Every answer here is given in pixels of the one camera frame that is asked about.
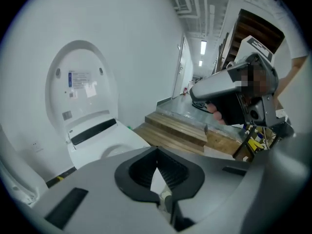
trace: gray floor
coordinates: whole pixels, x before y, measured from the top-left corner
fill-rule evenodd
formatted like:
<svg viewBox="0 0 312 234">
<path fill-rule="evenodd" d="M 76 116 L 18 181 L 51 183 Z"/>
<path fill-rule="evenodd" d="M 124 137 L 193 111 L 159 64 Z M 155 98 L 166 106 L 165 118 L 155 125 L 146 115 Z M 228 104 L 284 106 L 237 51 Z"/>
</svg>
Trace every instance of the gray floor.
<svg viewBox="0 0 312 234">
<path fill-rule="evenodd" d="M 167 111 L 174 114 L 173 116 L 182 116 L 186 121 L 196 126 L 205 126 L 208 130 L 217 130 L 222 134 L 241 140 L 239 136 L 239 128 L 232 126 L 220 125 L 212 114 L 203 112 L 192 106 L 192 99 L 189 94 L 178 96 L 160 106 L 157 106 L 157 111 Z"/>
</svg>

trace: yellow object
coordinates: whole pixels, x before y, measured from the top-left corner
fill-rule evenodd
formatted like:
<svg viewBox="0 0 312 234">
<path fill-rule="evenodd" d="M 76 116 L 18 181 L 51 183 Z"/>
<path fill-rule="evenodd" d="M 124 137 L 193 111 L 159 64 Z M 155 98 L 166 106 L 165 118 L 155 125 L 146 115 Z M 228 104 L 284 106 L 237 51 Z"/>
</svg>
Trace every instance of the yellow object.
<svg viewBox="0 0 312 234">
<path fill-rule="evenodd" d="M 257 149 L 263 149 L 263 146 L 261 146 L 261 144 L 258 141 L 255 141 L 254 139 L 248 140 L 248 144 L 253 149 L 253 151 Z"/>
</svg>

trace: qr code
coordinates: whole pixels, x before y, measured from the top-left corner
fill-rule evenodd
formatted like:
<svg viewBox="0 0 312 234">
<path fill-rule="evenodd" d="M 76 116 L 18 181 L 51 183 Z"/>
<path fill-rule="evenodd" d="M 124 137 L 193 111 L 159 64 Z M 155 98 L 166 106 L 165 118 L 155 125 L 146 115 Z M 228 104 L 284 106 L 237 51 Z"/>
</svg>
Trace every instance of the qr code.
<svg viewBox="0 0 312 234">
<path fill-rule="evenodd" d="M 68 119 L 73 117 L 71 111 L 64 112 L 64 113 L 62 113 L 62 115 L 63 115 L 64 120 L 68 120 Z"/>
</svg>

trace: door frame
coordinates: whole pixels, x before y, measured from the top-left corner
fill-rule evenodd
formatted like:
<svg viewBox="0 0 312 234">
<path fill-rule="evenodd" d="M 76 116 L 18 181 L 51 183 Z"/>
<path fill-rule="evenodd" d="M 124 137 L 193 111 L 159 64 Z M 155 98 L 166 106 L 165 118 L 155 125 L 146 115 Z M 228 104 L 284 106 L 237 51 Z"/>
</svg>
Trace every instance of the door frame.
<svg viewBox="0 0 312 234">
<path fill-rule="evenodd" d="M 183 34 L 182 34 L 182 38 L 181 38 L 181 45 L 180 45 L 181 47 L 180 47 L 180 52 L 179 52 L 179 56 L 178 56 L 178 62 L 177 62 L 177 65 L 176 65 L 174 88 L 173 88 L 173 91 L 172 91 L 171 99 L 173 99 L 174 94 L 175 94 L 175 90 L 176 90 L 177 76 L 179 75 L 180 62 L 181 62 L 181 58 L 182 58 L 182 51 L 183 51 L 183 49 L 184 49 L 185 39 L 186 39 L 186 36 L 185 36 L 185 34 L 183 33 Z"/>
</svg>

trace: toilet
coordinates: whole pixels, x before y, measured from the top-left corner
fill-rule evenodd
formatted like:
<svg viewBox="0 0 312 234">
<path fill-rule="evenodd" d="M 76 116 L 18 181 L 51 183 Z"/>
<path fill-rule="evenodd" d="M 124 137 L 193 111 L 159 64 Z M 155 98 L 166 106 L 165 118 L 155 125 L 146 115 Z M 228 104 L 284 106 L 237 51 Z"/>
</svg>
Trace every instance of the toilet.
<svg viewBox="0 0 312 234">
<path fill-rule="evenodd" d="M 74 166 L 150 145 L 118 118 L 112 71 L 92 43 L 76 40 L 53 59 L 45 87 L 48 118 Z"/>
</svg>

